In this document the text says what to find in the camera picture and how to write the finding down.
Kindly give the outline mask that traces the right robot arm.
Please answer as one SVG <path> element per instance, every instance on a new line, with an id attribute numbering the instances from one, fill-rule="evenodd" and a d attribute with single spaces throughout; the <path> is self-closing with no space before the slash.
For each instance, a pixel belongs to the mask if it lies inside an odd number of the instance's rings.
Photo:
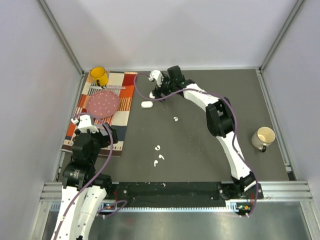
<path id="1" fill-rule="evenodd" d="M 233 192 L 237 197 L 245 198 L 257 182 L 253 171 L 245 163 L 239 146 L 238 124 L 229 100 L 222 96 L 213 96 L 201 89 L 193 80 L 185 79 L 177 65 L 167 71 L 168 74 L 160 70 L 150 72 L 148 79 L 155 82 L 155 88 L 149 96 L 163 101 L 165 96 L 179 94 L 205 112 L 207 128 L 220 142 L 230 165 Z"/>

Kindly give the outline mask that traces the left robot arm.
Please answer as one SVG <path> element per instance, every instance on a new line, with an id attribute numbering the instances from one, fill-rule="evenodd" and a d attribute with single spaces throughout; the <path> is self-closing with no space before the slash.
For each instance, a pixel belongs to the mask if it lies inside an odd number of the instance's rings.
<path id="1" fill-rule="evenodd" d="M 101 131 L 76 130 L 70 161 L 63 171 L 62 196 L 53 240 L 86 240 L 103 199 L 114 191 L 110 175 L 96 171 L 102 148 L 118 142 L 117 131 L 104 123 Z"/>

